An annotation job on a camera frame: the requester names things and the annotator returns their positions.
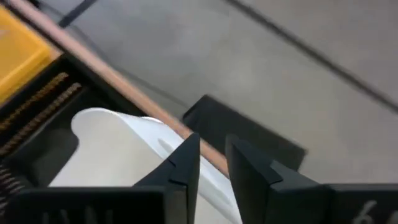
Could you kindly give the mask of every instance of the white number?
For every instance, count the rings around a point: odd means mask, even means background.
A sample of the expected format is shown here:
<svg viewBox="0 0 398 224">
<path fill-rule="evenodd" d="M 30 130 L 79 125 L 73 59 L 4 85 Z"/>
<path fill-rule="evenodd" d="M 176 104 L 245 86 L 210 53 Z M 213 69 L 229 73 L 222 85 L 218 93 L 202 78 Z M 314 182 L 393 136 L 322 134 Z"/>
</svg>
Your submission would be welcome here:
<svg viewBox="0 0 398 224">
<path fill-rule="evenodd" d="M 353 219 L 353 224 L 373 224 L 373 218 L 368 215 L 368 212 L 377 204 L 375 200 L 366 202 L 362 210 L 356 218 Z"/>
</svg>

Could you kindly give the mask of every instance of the printed number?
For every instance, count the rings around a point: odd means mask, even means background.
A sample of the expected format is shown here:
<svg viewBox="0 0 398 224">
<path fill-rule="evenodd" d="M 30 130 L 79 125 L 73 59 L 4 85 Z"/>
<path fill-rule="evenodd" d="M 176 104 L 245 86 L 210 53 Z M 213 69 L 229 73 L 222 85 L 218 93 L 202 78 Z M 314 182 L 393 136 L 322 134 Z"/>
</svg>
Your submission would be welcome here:
<svg viewBox="0 0 398 224">
<path fill-rule="evenodd" d="M 353 224 L 373 224 L 373 218 L 368 215 L 368 212 L 370 212 L 376 204 L 377 202 L 375 200 L 366 202 L 358 216 L 353 219 Z"/>
<path fill-rule="evenodd" d="M 358 216 L 353 219 L 353 224 L 373 224 L 373 218 L 368 215 L 368 212 L 377 205 L 375 200 L 370 200 L 363 205 L 362 210 Z M 398 224 L 398 211 L 394 211 L 386 224 Z"/>
</svg>

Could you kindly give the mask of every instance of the black plastic bin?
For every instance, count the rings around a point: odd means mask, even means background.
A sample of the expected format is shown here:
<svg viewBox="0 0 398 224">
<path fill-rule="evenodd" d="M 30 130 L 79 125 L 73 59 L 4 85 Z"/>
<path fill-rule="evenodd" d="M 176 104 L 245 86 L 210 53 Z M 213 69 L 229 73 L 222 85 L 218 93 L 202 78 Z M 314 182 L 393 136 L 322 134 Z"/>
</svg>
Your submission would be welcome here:
<svg viewBox="0 0 398 224">
<path fill-rule="evenodd" d="M 75 57 L 60 56 L 0 107 L 2 163 L 48 186 L 77 147 L 73 116 L 91 107 L 145 116 Z"/>
<path fill-rule="evenodd" d="M 299 169 L 305 157 L 301 147 L 208 95 L 200 98 L 183 115 L 182 121 L 222 154 L 225 154 L 226 136 L 234 134 L 293 170 Z"/>
</svg>

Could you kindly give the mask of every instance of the metal spring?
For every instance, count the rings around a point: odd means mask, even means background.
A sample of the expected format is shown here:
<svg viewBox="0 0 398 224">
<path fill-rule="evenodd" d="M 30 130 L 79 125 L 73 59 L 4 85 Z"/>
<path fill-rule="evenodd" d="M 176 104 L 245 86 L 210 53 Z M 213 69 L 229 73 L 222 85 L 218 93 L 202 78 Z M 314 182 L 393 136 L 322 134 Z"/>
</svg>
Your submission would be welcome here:
<svg viewBox="0 0 398 224">
<path fill-rule="evenodd" d="M 67 98 L 69 98 L 74 92 L 81 87 L 80 83 L 72 84 L 66 89 L 60 96 L 57 97 L 48 107 L 36 115 L 30 120 L 17 134 L 0 148 L 0 156 L 8 154 L 10 149 L 18 144 L 25 136 L 27 136 L 38 124 L 40 124 L 48 115 L 50 115 L 55 109 L 57 109 Z"/>
<path fill-rule="evenodd" d="M 8 203 L 8 198 L 21 191 L 25 185 L 17 180 L 11 171 L 2 164 L 0 164 L 0 185 L 0 217 L 2 217 Z"/>
<path fill-rule="evenodd" d="M 59 83 L 64 81 L 66 77 L 69 75 L 62 72 L 59 73 L 56 77 L 51 79 L 43 88 L 37 91 L 33 96 L 31 96 L 27 101 L 25 101 L 22 105 L 20 105 L 8 118 L 0 123 L 0 131 L 7 129 L 11 122 L 18 116 L 22 111 L 28 108 L 35 101 L 39 101 L 42 97 L 47 95 L 50 91 L 52 91 Z"/>
</svg>

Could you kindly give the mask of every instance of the black container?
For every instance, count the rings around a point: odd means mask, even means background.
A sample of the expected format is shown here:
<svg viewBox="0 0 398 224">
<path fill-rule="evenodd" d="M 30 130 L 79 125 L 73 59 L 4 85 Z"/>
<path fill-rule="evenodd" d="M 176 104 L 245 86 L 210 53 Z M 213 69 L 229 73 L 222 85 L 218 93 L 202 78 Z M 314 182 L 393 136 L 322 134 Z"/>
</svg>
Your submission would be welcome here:
<svg viewBox="0 0 398 224">
<path fill-rule="evenodd" d="M 225 141 L 228 134 L 234 134 L 264 150 L 278 162 L 298 170 L 305 150 L 267 129 L 228 106 L 205 95 L 200 98 L 183 116 L 183 123 L 192 131 L 225 154 Z"/>
<path fill-rule="evenodd" d="M 75 57 L 60 56 L 0 107 L 2 162 L 47 186 L 77 147 L 73 116 L 91 107 L 146 115 Z"/>
</svg>

